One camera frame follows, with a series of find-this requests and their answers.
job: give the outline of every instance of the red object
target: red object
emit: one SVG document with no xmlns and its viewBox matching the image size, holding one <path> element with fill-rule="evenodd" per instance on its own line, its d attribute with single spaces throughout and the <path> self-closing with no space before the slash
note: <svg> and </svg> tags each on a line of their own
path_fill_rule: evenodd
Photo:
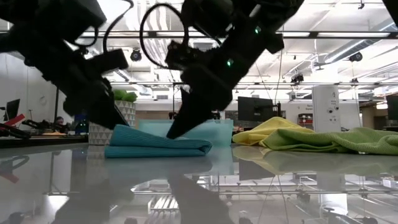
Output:
<svg viewBox="0 0 398 224">
<path fill-rule="evenodd" d="M 4 124 L 8 125 L 8 126 L 15 126 L 16 123 L 22 121 L 23 119 L 25 119 L 25 116 L 23 114 L 20 114 L 18 116 L 16 116 L 15 118 L 10 119 L 9 121 L 4 122 Z"/>
<path fill-rule="evenodd" d="M 12 175 L 12 174 L 1 174 L 1 173 L 0 173 L 0 177 L 3 177 L 3 178 L 5 178 L 5 179 L 11 181 L 13 184 L 16 184 L 16 183 L 18 182 L 18 180 L 19 180 L 18 177 L 14 176 L 14 175 Z"/>
<path fill-rule="evenodd" d="M 313 119 L 306 119 L 306 118 L 299 118 L 298 119 L 298 124 L 312 124 L 313 123 Z"/>
</svg>

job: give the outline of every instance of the ceiling light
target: ceiling light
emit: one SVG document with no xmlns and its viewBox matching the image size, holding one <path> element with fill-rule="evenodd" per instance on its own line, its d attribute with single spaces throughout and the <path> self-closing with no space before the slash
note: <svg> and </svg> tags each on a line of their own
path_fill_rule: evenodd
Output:
<svg viewBox="0 0 398 224">
<path fill-rule="evenodd" d="M 388 109 L 388 104 L 387 103 L 378 104 L 378 105 L 376 105 L 376 109 L 378 109 L 378 110 Z"/>
</svg>

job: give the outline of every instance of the microfiber cloth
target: microfiber cloth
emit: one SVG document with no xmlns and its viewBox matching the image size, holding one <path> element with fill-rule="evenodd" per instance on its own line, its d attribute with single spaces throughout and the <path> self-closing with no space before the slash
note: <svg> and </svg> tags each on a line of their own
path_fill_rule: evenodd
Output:
<svg viewBox="0 0 398 224">
<path fill-rule="evenodd" d="M 259 144 L 279 151 L 398 155 L 396 132 L 353 128 L 341 133 L 315 133 L 279 117 L 234 135 L 233 141 L 244 145 Z"/>
<path fill-rule="evenodd" d="M 106 158 L 205 156 L 212 144 L 204 140 L 173 140 L 154 136 L 124 125 L 113 130 Z"/>
<path fill-rule="evenodd" d="M 313 132 L 311 129 L 305 129 L 284 118 L 274 117 L 260 124 L 259 126 L 253 128 L 250 131 L 244 131 L 235 134 L 232 140 L 235 143 L 247 146 L 253 146 L 255 144 L 258 144 L 259 142 L 267 138 L 270 134 L 272 134 L 274 131 L 280 128 L 299 129 L 301 131 L 303 131 L 304 129 L 304 131 Z"/>
<path fill-rule="evenodd" d="M 398 133 L 353 128 L 342 133 L 311 133 L 305 129 L 277 129 L 260 145 L 272 150 L 398 155 Z"/>
</svg>

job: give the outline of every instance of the reflective table surface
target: reflective table surface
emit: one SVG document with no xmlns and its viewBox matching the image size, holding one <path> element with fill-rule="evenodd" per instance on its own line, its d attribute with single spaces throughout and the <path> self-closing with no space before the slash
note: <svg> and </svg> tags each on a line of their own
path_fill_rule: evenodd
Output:
<svg viewBox="0 0 398 224">
<path fill-rule="evenodd" d="M 0 223 L 398 223 L 398 157 L 213 148 L 107 159 L 86 144 L 0 151 Z"/>
</svg>

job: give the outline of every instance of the fluorescent light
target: fluorescent light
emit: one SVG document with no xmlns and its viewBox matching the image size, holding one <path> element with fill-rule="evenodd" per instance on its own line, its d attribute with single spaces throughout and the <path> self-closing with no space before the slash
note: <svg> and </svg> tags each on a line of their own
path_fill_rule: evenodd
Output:
<svg viewBox="0 0 398 224">
<path fill-rule="evenodd" d="M 378 110 L 388 109 L 388 105 L 387 105 L 387 103 L 382 103 L 382 104 L 376 105 L 376 109 L 378 109 Z"/>
<path fill-rule="evenodd" d="M 184 32 L 164 32 L 164 31 L 156 31 L 156 35 L 158 37 L 174 37 L 174 36 L 184 36 Z M 198 31 L 189 31 L 189 36 L 190 37 L 204 37 L 204 35 L 201 32 Z"/>
<path fill-rule="evenodd" d="M 389 32 L 320 32 L 318 37 L 387 37 Z"/>
<path fill-rule="evenodd" d="M 142 81 L 138 81 L 138 82 L 111 82 L 111 85 L 134 85 L 134 84 L 138 84 L 138 85 L 173 85 L 172 82 L 142 82 Z"/>
<path fill-rule="evenodd" d="M 284 37 L 308 37 L 309 32 L 281 32 L 277 31 L 277 34 L 283 34 Z"/>
</svg>

